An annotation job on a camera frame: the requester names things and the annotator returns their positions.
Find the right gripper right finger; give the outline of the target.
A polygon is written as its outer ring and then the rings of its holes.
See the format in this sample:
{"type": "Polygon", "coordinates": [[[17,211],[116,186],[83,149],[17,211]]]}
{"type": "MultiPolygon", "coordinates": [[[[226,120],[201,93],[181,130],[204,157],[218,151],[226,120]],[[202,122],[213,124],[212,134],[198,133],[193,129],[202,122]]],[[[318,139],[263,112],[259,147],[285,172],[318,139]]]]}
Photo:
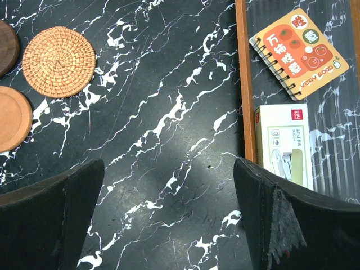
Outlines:
{"type": "Polygon", "coordinates": [[[233,177],[254,269],[359,268],[359,205],[311,191],[242,157],[233,177]]]}

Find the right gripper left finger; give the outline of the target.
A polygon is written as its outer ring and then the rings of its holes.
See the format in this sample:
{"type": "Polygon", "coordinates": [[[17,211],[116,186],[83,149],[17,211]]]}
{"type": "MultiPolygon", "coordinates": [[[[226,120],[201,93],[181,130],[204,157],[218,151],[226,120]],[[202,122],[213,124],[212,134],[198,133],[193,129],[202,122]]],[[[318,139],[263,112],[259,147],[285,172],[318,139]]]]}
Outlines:
{"type": "Polygon", "coordinates": [[[1,195],[1,269],[76,269],[104,181],[102,159],[1,195]]]}

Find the dark wood coaster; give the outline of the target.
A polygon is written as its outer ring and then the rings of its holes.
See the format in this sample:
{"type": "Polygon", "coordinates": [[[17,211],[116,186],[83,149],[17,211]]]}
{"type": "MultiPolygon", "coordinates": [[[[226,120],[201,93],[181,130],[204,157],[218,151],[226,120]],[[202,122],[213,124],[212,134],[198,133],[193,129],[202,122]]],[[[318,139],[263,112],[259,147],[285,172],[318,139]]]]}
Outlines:
{"type": "Polygon", "coordinates": [[[20,45],[14,29],[3,20],[1,20],[0,32],[0,76],[2,77],[12,69],[14,64],[16,64],[19,56],[20,45]]]}

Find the light wood coaster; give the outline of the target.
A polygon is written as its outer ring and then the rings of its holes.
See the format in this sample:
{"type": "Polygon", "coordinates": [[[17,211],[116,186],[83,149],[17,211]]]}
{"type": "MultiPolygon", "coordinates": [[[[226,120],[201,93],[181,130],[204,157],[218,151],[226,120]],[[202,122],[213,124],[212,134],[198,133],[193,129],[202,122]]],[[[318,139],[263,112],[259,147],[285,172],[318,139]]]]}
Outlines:
{"type": "Polygon", "coordinates": [[[20,145],[30,132],[32,108],[19,91],[1,86],[1,153],[20,145]]]}

